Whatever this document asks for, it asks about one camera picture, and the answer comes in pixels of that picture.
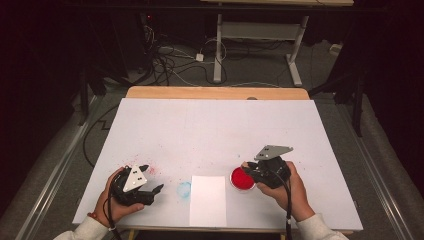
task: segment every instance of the red circle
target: red circle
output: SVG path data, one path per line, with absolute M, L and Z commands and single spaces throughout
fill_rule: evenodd
M 241 167 L 234 169 L 233 173 L 231 173 L 231 182 L 236 188 L 241 190 L 251 189 L 255 184 L 253 178 L 247 175 Z

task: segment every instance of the desk leg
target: desk leg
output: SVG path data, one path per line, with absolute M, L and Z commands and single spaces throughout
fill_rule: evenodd
M 213 70 L 213 81 L 215 83 L 221 82 L 221 64 L 222 64 L 222 52 L 221 52 L 221 39 L 222 39 L 222 14 L 218 14 L 218 21 L 216 24 L 216 53 L 215 53 L 215 66 Z
M 302 23 L 300 24 L 296 34 L 293 51 L 291 54 L 286 55 L 286 60 L 289 66 L 290 74 L 292 76 L 293 83 L 296 87 L 302 86 L 302 81 L 300 79 L 299 71 L 297 70 L 295 60 L 296 60 L 297 52 L 299 51 L 299 48 L 300 48 L 300 44 L 302 43 L 302 38 L 306 30 L 306 24 L 308 23 L 308 19 L 309 19 L 309 16 L 303 17 Z

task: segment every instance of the white desk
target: white desk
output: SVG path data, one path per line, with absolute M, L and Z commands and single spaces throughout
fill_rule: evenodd
M 255 89 L 250 89 L 252 94 L 245 94 L 249 91 L 246 88 L 137 89 L 144 92 L 144 97 L 149 96 L 149 91 L 171 96 L 170 91 L 176 89 L 188 93 L 187 98 L 204 92 L 202 96 L 212 99 L 152 99 L 157 94 L 152 94 L 152 98 L 123 99 L 73 223 L 81 223 L 92 211 L 112 172 L 137 163 L 150 165 L 145 174 L 149 183 L 142 189 L 151 190 L 162 183 L 165 186 L 153 205 L 122 219 L 120 227 L 282 232 L 285 212 L 273 199 L 256 188 L 241 193 L 229 182 L 235 167 L 243 161 L 253 161 L 264 145 L 273 144 L 294 147 L 283 158 L 296 164 L 312 207 L 323 213 L 331 228 L 362 229 L 313 101 L 213 99 L 219 92 L 224 98 L 255 96 Z M 293 95 L 302 89 L 287 90 L 269 89 L 269 95 Z M 258 89 L 258 99 L 266 91 Z M 187 190 L 185 186 L 190 185 L 193 175 L 225 177 L 226 226 L 190 226 L 190 194 L 181 194 L 180 190 L 181 186 Z
M 279 4 L 279 5 L 325 5 L 327 7 L 352 6 L 353 0 L 202 0 L 216 2 L 220 5 L 226 3 L 240 4 Z M 286 55 L 286 61 L 296 87 L 302 86 L 302 80 L 296 66 L 296 56 L 306 30 L 309 16 L 304 16 L 300 24 L 273 24 L 273 23 L 247 23 L 223 22 L 222 14 L 218 14 L 216 54 L 213 81 L 221 82 L 222 65 L 222 38 L 248 38 L 271 40 L 294 40 L 293 49 Z

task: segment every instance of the sleeve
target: sleeve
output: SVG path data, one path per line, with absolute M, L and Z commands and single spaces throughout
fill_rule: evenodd
M 339 240 L 348 239 L 342 233 L 331 230 L 325 225 L 321 214 L 296 223 L 303 239 L 307 240 Z
M 107 233 L 108 228 L 91 217 L 86 217 L 84 221 L 75 229 L 75 231 L 67 231 L 54 240 L 101 240 Z

